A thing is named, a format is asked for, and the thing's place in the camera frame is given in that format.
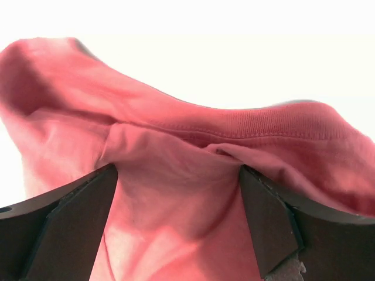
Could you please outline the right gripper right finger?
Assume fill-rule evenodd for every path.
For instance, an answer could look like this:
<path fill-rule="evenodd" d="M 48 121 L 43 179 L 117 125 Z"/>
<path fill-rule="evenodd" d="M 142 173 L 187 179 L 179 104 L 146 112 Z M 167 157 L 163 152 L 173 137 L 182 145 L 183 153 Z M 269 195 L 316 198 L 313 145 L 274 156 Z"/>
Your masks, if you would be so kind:
<path fill-rule="evenodd" d="M 327 207 L 242 166 L 240 190 L 262 280 L 374 280 L 374 218 Z"/>

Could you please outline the dusty red t shirt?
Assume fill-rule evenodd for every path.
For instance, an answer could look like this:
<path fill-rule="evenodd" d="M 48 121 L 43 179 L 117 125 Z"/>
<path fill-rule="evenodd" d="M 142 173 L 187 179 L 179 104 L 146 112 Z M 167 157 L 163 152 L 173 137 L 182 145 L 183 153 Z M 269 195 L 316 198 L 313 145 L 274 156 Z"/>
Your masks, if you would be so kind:
<path fill-rule="evenodd" d="M 92 280 L 259 280 L 241 165 L 374 215 L 374 143 L 330 106 L 200 107 L 118 73 L 74 38 L 1 52 L 1 119 L 29 197 L 116 165 Z"/>

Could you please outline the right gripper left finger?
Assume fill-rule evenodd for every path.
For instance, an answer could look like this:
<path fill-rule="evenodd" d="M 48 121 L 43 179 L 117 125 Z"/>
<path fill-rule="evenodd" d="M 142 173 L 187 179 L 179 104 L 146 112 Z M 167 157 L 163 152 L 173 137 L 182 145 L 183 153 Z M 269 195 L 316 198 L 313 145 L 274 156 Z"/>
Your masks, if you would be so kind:
<path fill-rule="evenodd" d="M 1 208 L 1 280 L 89 280 L 117 186 L 108 164 Z"/>

